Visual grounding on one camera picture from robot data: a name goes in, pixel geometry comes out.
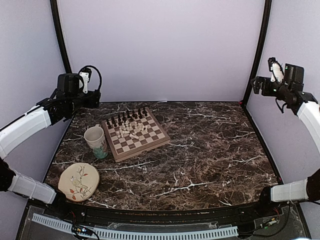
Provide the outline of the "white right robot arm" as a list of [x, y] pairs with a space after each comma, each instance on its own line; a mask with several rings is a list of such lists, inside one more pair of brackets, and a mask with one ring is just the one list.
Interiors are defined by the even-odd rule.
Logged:
[[[257, 76], [251, 80], [255, 94], [274, 97], [281, 112], [289, 109], [304, 125], [307, 132], [302, 135], [303, 149], [308, 146], [312, 152], [320, 150], [320, 102], [310, 92], [304, 90], [305, 70], [302, 66], [286, 63], [281, 65], [274, 57], [268, 60], [270, 77]], [[275, 208], [275, 203], [320, 201], [320, 171], [303, 180], [265, 187], [255, 205], [255, 213], [266, 217]]]

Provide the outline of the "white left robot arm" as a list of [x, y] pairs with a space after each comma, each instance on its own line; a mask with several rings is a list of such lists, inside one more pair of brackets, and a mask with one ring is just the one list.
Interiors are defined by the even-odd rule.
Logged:
[[60, 218], [67, 218], [70, 206], [51, 186], [13, 170], [4, 159], [21, 143], [34, 134], [71, 119], [80, 108], [97, 108], [101, 92], [88, 90], [90, 73], [65, 73], [58, 76], [57, 87], [50, 97], [39, 101], [26, 113], [0, 130], [0, 190], [38, 200], [51, 205], [51, 210]]

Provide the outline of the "wooden chess board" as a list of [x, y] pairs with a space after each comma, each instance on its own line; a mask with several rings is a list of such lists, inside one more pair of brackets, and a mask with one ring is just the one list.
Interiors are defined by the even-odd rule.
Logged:
[[170, 142], [171, 138], [151, 110], [145, 108], [147, 116], [144, 116], [143, 108], [111, 116], [108, 118], [111, 128], [108, 128], [106, 120], [102, 122], [115, 162], [136, 157]]

